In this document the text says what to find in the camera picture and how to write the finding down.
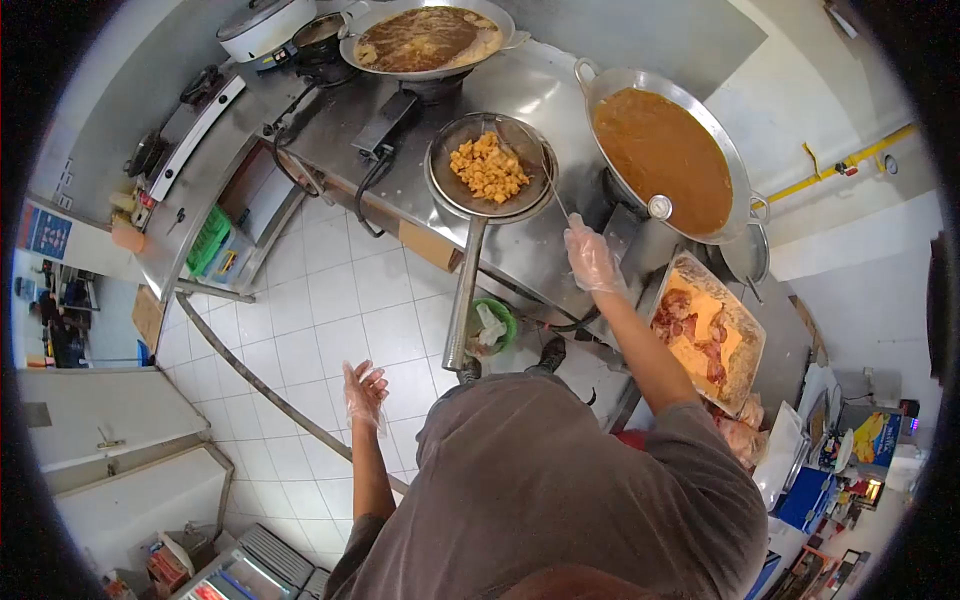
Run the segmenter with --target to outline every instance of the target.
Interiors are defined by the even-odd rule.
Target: shoe
[[[457,381],[469,383],[470,381],[476,381],[481,375],[480,361],[474,356],[465,356],[463,369],[457,371]]]
[[[540,353],[540,362],[537,366],[555,372],[565,358],[566,340],[558,335],[543,347],[543,352]]]

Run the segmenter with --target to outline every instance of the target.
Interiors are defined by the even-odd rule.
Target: metal tray
[[[767,340],[767,333],[756,318],[750,314],[750,311],[740,303],[740,300],[727,289],[727,286],[720,282],[720,279],[711,273],[702,262],[697,260],[690,251],[682,249],[678,249],[666,266],[663,281],[660,283],[660,288],[653,302],[646,301],[644,295],[641,295],[640,307],[641,309],[645,308],[648,325],[653,321],[657,308],[660,306],[660,299],[668,289],[670,276],[675,271],[693,287],[723,302],[727,307],[732,327],[743,336],[743,342],[731,357],[728,383],[723,393],[717,396],[709,394],[694,381],[694,387],[697,388],[697,392],[701,396],[736,419],[740,416],[740,411],[743,410],[747,394],[753,388],[756,370],[760,365],[760,356],[763,354],[763,345]]]

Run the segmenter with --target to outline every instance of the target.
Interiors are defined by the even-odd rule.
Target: poster
[[[42,208],[24,206],[17,246],[31,252],[63,260],[73,223]]]
[[[890,467],[903,415],[874,412],[853,430],[853,454],[861,464]]]

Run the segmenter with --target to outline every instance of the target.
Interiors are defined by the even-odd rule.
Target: gray t-shirt
[[[512,373],[438,402],[418,441],[420,474],[386,522],[357,520],[327,598],[496,598],[559,564],[742,598],[762,566],[759,491],[699,404],[663,410],[639,451],[559,379]]]

